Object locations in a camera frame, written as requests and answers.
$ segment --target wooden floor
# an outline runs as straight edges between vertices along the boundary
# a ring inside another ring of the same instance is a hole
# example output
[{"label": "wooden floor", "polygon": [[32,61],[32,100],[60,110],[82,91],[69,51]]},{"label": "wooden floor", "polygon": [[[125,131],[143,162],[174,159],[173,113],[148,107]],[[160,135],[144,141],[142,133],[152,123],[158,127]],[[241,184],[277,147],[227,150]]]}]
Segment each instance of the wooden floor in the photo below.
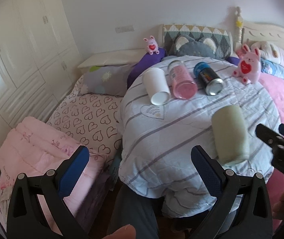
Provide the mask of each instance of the wooden floor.
[{"label": "wooden floor", "polygon": [[[106,199],[94,221],[94,224],[89,233],[92,239],[101,239],[106,236],[106,230],[110,222],[116,196],[121,188],[121,182],[118,182],[114,191],[109,191]],[[157,219],[158,228],[160,231],[160,238],[165,239],[184,239],[184,233],[171,232],[172,219],[161,217]]]}]

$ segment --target black can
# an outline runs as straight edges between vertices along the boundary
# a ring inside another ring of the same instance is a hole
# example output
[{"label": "black can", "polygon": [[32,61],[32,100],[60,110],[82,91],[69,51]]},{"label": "black can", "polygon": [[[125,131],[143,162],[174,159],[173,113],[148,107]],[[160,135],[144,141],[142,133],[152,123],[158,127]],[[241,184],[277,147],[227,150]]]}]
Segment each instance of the black can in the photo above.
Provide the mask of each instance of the black can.
[{"label": "black can", "polygon": [[217,95],[224,88],[224,81],[205,62],[199,62],[194,67],[194,75],[203,82],[207,95]]}]

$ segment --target purple pillow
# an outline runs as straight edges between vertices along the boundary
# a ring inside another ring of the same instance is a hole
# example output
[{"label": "purple pillow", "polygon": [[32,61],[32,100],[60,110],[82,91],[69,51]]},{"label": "purple pillow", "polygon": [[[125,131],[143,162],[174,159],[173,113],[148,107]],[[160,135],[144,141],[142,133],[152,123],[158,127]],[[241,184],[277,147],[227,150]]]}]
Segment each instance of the purple pillow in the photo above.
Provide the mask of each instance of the purple pillow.
[{"label": "purple pillow", "polygon": [[139,77],[141,73],[143,73],[146,69],[150,68],[151,66],[161,62],[162,58],[165,57],[165,50],[163,48],[158,48],[160,51],[160,54],[150,55],[149,53],[146,53],[140,62],[138,62],[136,65],[133,66],[132,71],[129,74],[128,77],[128,89],[131,87],[132,83],[135,81],[136,78]]},{"label": "purple pillow", "polygon": [[236,66],[238,66],[239,62],[240,62],[240,59],[237,58],[237,57],[228,57],[226,59],[228,62],[230,62],[231,64],[234,64]]}]

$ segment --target red heart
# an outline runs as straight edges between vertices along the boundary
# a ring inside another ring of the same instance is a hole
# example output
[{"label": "red heart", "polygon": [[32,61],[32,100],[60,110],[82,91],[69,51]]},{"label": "red heart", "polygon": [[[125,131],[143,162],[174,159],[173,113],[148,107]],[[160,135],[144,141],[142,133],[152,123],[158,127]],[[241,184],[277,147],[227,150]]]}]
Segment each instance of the red heart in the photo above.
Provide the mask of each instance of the red heart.
[{"label": "red heart", "polygon": [[242,63],[240,63],[240,69],[243,74],[247,74],[252,70],[252,66],[247,64],[245,61],[242,61]]}]

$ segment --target screw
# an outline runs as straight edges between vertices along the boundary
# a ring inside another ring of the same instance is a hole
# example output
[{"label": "screw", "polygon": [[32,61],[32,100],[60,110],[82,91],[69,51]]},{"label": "screw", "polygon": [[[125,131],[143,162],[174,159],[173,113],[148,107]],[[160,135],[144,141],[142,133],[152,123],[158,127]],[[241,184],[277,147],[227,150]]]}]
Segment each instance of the screw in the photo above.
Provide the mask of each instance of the screw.
[{"label": "screw", "polygon": [[257,177],[258,179],[262,179],[262,178],[263,178],[263,175],[262,175],[260,172],[258,172],[258,173],[256,173],[256,177]]},{"label": "screw", "polygon": [[24,178],[24,173],[20,173],[19,175],[18,175],[18,179],[19,180],[22,180]]},{"label": "screw", "polygon": [[55,174],[55,170],[48,170],[47,171],[47,176],[52,176]]},{"label": "screw", "polygon": [[227,170],[226,170],[226,174],[227,174],[228,176],[233,176],[233,175],[234,175],[234,172],[233,172],[231,169],[227,169]]}]

